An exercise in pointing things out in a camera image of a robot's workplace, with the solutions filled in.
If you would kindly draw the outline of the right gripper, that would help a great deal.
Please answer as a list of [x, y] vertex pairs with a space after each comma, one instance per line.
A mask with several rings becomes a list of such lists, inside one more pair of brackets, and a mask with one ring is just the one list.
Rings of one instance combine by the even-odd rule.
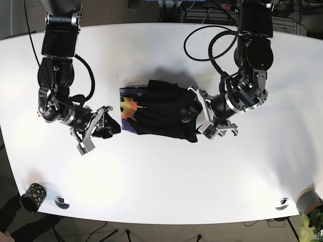
[[108, 139], [121, 132], [121, 126], [109, 114], [111, 106], [103, 106], [91, 114], [90, 122], [84, 131], [71, 128], [71, 136], [77, 141], [77, 149], [81, 155], [89, 153], [95, 148], [92, 137]]

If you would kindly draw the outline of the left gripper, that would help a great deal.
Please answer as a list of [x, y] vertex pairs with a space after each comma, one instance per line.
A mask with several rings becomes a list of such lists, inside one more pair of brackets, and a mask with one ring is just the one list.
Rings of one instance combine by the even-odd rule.
[[181, 109], [181, 122], [184, 124], [196, 121], [196, 129], [209, 140], [216, 136], [223, 137], [226, 132], [232, 132], [234, 136], [238, 135], [238, 127], [229, 121], [220, 120], [211, 108], [211, 101], [214, 99], [206, 91], [189, 87], [189, 91], [196, 95], [196, 101], [202, 106], [200, 113], [200, 105], [194, 104], [187, 108]]

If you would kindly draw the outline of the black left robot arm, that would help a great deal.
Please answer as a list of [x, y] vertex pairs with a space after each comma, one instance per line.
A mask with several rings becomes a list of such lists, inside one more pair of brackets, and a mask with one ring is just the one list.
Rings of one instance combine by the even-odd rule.
[[[197, 130], [206, 138], [223, 137], [227, 132], [238, 135], [238, 127], [230, 117], [256, 109], [268, 97], [265, 88], [267, 72], [273, 64], [273, 1], [238, 1], [238, 29], [227, 27], [209, 43], [207, 62], [220, 74], [219, 94], [209, 95], [201, 89], [189, 88], [202, 106], [204, 121]], [[217, 64], [236, 45], [234, 61], [238, 71], [229, 75]]]

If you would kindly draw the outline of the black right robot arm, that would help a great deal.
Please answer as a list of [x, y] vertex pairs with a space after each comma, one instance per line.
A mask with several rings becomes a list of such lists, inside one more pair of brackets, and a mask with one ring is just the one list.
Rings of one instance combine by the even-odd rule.
[[[46, 11], [45, 36], [38, 60], [38, 115], [46, 122], [70, 127], [77, 140], [81, 155], [95, 148], [92, 137], [108, 139], [121, 132], [120, 125], [109, 115], [111, 106], [103, 106], [96, 112], [85, 105], [95, 91], [95, 78], [89, 64], [76, 54], [83, 5], [80, 1], [41, 1]], [[74, 82], [73, 58], [88, 70], [91, 89], [87, 96], [70, 96]]]

